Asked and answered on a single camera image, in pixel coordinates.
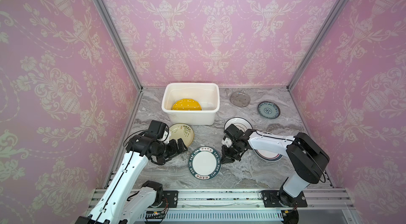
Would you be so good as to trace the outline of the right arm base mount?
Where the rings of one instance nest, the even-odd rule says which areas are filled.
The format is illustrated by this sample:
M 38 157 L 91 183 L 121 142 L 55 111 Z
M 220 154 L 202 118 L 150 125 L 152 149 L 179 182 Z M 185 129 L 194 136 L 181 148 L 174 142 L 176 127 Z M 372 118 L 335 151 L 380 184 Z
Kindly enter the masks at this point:
M 261 199 L 266 208 L 306 208 L 308 207 L 303 191 L 294 198 L 283 190 L 263 190 Z

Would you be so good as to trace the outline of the yellow polka dot plate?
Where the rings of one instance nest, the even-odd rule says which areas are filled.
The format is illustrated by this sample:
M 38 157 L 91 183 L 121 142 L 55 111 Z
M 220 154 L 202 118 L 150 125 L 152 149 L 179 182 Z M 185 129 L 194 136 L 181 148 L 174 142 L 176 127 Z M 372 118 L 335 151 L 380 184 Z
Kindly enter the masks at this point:
M 202 106 L 194 99 L 184 98 L 176 101 L 171 109 L 173 111 L 201 111 Z

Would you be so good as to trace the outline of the green rimmed white plate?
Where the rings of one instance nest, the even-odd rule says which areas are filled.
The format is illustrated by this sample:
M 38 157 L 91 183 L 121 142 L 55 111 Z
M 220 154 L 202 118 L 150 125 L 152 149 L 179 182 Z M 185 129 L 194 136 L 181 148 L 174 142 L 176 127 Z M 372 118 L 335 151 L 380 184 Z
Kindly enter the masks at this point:
M 188 169 L 199 180 L 211 180 L 221 171 L 221 155 L 213 148 L 203 146 L 191 152 Z

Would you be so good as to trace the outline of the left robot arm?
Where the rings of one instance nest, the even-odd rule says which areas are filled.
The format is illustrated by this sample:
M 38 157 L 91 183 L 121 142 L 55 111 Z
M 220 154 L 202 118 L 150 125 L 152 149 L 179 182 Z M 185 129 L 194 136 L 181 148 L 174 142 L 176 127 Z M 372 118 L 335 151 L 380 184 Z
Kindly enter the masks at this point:
M 149 128 L 131 134 L 124 144 L 125 154 L 117 174 L 99 203 L 87 216 L 80 216 L 78 224 L 134 224 L 145 211 L 168 202 L 163 198 L 163 185 L 145 182 L 136 193 L 131 193 L 139 175 L 151 162 L 162 166 L 186 152 L 182 138 L 171 139 L 169 126 L 152 120 Z

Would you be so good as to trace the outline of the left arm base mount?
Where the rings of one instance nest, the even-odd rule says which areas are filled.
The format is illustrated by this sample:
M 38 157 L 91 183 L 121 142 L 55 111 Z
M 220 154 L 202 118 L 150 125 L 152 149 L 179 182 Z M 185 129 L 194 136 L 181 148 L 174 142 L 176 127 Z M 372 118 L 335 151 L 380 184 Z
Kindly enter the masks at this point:
M 155 202 L 152 208 L 176 208 L 178 205 L 179 191 L 163 190 L 156 193 Z

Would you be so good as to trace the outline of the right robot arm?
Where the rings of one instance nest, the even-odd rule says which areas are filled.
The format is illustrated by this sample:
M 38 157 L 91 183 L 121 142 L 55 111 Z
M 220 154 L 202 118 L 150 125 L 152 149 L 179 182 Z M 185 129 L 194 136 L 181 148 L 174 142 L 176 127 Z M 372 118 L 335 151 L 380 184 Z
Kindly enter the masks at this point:
M 247 150 L 263 150 L 289 158 L 294 173 L 277 193 L 279 202 L 286 207 L 293 207 L 304 189 L 320 181 L 330 162 L 328 154 L 306 133 L 279 136 L 254 129 L 243 132 L 231 124 L 224 134 L 221 164 L 240 161 Z

